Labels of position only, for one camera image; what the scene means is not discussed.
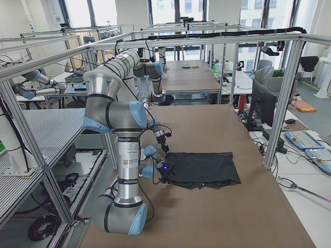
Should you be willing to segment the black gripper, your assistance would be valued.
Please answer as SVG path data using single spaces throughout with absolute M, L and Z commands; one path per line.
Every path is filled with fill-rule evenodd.
M 156 134 L 156 140 L 161 145 L 161 149 L 164 152 L 169 152 L 169 146 L 166 144 L 166 136 L 165 134 Z
M 159 181 L 162 183 L 171 184 L 169 177 L 175 175 L 175 165 L 172 162 L 161 161 L 156 166 L 157 171 L 160 173 Z

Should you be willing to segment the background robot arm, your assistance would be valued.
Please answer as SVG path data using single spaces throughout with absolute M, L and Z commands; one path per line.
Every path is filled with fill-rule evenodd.
M 26 80 L 23 83 L 16 84 L 16 93 L 28 100 L 31 100 L 36 96 L 60 95 L 64 93 L 67 88 L 65 82 L 58 82 L 51 79 L 42 74 L 39 70 L 33 70 L 22 76 L 26 78 Z M 24 83 L 28 81 L 38 82 L 40 87 L 29 89 L 24 86 Z

